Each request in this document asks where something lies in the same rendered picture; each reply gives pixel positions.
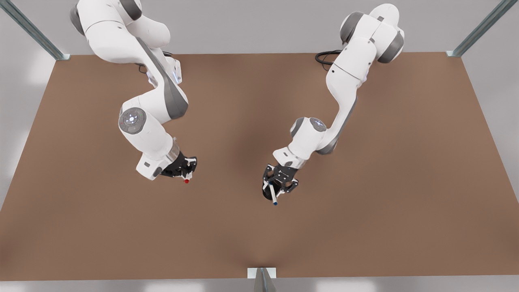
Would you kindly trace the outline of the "silver frame post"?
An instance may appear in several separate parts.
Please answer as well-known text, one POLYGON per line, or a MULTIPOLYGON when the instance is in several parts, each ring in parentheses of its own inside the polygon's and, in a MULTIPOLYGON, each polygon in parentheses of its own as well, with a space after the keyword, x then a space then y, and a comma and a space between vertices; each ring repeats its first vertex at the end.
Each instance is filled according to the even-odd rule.
POLYGON ((69 60, 71 58, 70 54, 61 52, 11 0, 0 0, 0 8, 56 61, 69 60))
POLYGON ((277 271, 274 267, 248 268, 248 279, 255 279, 253 292, 277 292, 272 281, 276 279, 277 271))
POLYGON ((501 0, 454 50, 446 51, 447 57, 462 57, 463 54, 466 53, 518 1, 519 0, 501 0))

